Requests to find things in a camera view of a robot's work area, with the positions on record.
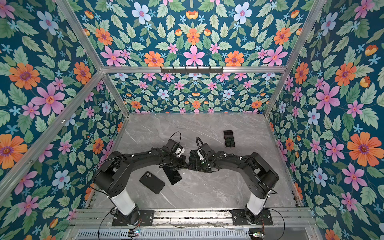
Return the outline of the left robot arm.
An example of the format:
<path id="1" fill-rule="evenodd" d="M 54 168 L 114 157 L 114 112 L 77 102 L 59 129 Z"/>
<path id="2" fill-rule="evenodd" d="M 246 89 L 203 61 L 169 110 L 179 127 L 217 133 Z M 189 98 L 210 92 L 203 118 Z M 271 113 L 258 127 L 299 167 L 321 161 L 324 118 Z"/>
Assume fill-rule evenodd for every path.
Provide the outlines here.
<path id="1" fill-rule="evenodd" d="M 161 148 L 134 154 L 112 152 L 93 176 L 93 182 L 105 192 L 116 207 L 117 223 L 133 226 L 139 221 L 139 208 L 127 186 L 131 173 L 148 166 L 168 166 L 171 170 L 187 167 L 185 149 L 172 139 Z"/>

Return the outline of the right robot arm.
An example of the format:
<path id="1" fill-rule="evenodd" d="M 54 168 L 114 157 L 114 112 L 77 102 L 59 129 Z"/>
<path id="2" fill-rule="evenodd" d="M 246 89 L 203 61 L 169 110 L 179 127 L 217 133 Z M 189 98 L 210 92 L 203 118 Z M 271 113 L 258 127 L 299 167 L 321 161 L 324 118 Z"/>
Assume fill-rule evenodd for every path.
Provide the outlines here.
<path id="1" fill-rule="evenodd" d="M 231 170 L 241 174 L 251 195 L 245 206 L 244 219 L 255 225 L 262 218 L 267 198 L 274 191 L 279 181 L 277 172 L 258 153 L 248 156 L 227 154 L 223 151 L 214 151 L 207 143 L 197 137 L 197 158 L 189 161 L 194 163 L 196 171 L 214 173 L 220 170 Z"/>

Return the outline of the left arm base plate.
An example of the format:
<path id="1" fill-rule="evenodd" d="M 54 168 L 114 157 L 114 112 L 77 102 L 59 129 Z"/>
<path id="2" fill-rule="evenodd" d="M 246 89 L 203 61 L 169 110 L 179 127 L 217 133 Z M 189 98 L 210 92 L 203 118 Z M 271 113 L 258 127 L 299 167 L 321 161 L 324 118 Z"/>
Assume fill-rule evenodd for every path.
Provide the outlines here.
<path id="1" fill-rule="evenodd" d="M 129 215 L 123 215 L 121 212 L 117 211 L 114 214 L 114 219 L 112 226 L 114 227 L 135 227 L 135 226 L 151 226 L 154 220 L 153 210 L 134 210 Z"/>

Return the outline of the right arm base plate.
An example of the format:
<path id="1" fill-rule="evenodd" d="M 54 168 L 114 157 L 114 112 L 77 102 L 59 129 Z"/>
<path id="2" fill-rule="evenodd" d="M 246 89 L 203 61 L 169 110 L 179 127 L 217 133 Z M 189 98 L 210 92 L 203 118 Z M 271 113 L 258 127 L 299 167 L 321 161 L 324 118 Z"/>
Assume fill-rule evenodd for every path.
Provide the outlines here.
<path id="1" fill-rule="evenodd" d="M 250 211 L 241 209 L 229 210 L 232 214 L 233 225 L 235 226 L 272 226 L 273 219 L 271 212 L 267 209 L 263 209 L 258 215 L 254 215 Z"/>

